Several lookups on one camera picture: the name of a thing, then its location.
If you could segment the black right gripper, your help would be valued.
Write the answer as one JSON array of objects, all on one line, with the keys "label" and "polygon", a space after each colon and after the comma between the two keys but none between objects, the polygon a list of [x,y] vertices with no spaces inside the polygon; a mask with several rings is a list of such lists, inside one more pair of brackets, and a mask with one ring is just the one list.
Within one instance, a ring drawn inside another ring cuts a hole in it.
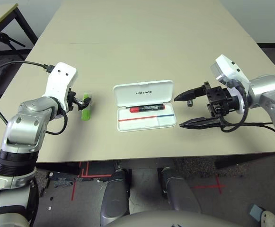
[{"label": "black right gripper", "polygon": [[237,110],[237,96],[231,96],[227,88],[222,88],[221,86],[211,87],[208,82],[205,82],[201,87],[179,94],[174,98],[174,101],[190,101],[204,95],[207,96],[209,101],[207,108],[211,118],[194,118],[180,123],[180,127],[185,129],[220,128],[222,123],[217,116],[226,116],[229,112]]}]

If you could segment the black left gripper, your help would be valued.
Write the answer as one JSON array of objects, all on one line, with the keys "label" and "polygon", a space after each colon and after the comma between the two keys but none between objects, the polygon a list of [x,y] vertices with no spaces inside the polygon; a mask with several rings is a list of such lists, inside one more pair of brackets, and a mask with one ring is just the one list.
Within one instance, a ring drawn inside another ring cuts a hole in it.
[{"label": "black left gripper", "polygon": [[84,98],[83,101],[77,99],[76,97],[76,92],[72,91],[71,88],[69,88],[68,94],[67,94],[67,104],[68,104],[68,110],[72,111],[73,110],[73,105],[77,105],[78,110],[83,110],[84,107],[88,107],[90,102],[91,102],[91,98],[87,97]]}]

